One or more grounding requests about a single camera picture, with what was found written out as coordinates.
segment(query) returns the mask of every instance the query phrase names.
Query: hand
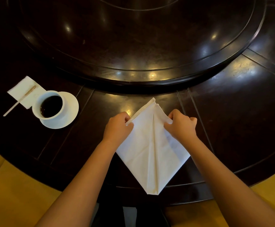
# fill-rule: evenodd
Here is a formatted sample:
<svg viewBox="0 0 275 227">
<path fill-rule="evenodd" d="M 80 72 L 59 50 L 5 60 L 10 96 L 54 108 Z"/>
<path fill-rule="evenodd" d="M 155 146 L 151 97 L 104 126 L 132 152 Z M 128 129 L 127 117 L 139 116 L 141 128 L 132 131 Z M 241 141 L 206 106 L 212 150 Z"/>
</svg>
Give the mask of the hand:
<svg viewBox="0 0 275 227">
<path fill-rule="evenodd" d="M 130 116 L 127 112 L 122 112 L 110 118 L 106 125 L 102 142 L 108 142 L 116 150 L 133 129 L 134 124 L 132 122 L 128 126 L 125 125 L 125 122 L 129 119 Z"/>
<path fill-rule="evenodd" d="M 184 141 L 192 141 L 198 138 L 195 131 L 197 118 L 189 118 L 177 109 L 170 112 L 168 117 L 173 120 L 173 123 L 165 122 L 164 128 L 181 144 Z"/>
</svg>

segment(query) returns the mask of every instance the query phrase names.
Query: right hand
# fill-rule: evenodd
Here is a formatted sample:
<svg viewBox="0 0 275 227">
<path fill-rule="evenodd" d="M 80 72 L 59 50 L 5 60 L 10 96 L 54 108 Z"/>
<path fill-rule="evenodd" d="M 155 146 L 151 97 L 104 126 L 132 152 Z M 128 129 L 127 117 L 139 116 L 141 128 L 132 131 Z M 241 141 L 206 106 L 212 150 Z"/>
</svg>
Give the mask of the right hand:
<svg viewBox="0 0 275 227">
<path fill-rule="evenodd" d="M 172 124 L 164 123 L 164 128 L 181 144 L 186 141 L 197 139 L 195 126 L 197 118 L 183 115 L 179 110 L 174 109 L 168 115 L 173 120 Z"/>
</svg>

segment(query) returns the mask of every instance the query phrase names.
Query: left hand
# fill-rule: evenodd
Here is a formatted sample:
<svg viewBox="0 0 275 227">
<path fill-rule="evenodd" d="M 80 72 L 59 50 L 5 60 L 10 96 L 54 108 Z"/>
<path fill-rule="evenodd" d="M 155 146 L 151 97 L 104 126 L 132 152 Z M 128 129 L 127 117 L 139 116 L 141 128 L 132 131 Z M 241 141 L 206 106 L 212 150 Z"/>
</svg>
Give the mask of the left hand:
<svg viewBox="0 0 275 227">
<path fill-rule="evenodd" d="M 102 142 L 109 143 L 116 150 L 133 129 L 134 124 L 132 122 L 128 126 L 125 125 L 129 119 L 130 116 L 127 112 L 119 113 L 110 118 L 106 125 Z"/>
</svg>

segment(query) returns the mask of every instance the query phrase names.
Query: white paper napkin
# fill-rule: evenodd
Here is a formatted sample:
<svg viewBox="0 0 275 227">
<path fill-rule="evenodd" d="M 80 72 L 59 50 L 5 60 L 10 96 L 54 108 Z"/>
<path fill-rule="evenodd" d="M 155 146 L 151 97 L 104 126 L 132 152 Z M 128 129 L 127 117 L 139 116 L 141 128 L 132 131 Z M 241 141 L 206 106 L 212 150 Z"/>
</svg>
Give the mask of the white paper napkin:
<svg viewBox="0 0 275 227">
<path fill-rule="evenodd" d="M 46 92 L 46 90 L 44 88 L 42 88 L 37 82 L 35 82 L 29 76 L 26 76 L 16 86 L 14 86 L 13 88 L 11 88 L 8 91 L 8 93 L 14 99 L 19 100 L 34 85 L 36 85 L 37 87 L 20 102 L 20 104 L 22 104 L 26 109 L 29 109 L 35 103 L 35 101 L 37 100 L 38 96 L 40 96 L 40 95 L 42 95 L 43 93 Z"/>
<path fill-rule="evenodd" d="M 147 194 L 158 195 L 190 157 L 186 149 L 164 128 L 172 123 L 152 98 L 126 123 L 134 128 L 117 149 Z"/>
</svg>

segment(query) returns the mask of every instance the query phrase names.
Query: saucer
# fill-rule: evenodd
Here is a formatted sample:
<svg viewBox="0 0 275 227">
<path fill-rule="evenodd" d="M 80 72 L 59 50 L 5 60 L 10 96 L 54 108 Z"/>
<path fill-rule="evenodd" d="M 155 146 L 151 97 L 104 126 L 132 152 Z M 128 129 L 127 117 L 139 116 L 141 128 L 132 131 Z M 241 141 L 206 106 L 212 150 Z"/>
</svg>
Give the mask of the saucer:
<svg viewBox="0 0 275 227">
<path fill-rule="evenodd" d="M 41 123 L 48 128 L 51 129 L 60 129 L 63 127 L 68 126 L 77 116 L 79 112 L 79 102 L 77 101 L 76 97 L 69 92 L 59 92 L 65 99 L 65 114 L 64 116 L 56 117 L 54 119 L 49 120 L 42 120 L 40 119 Z"/>
</svg>

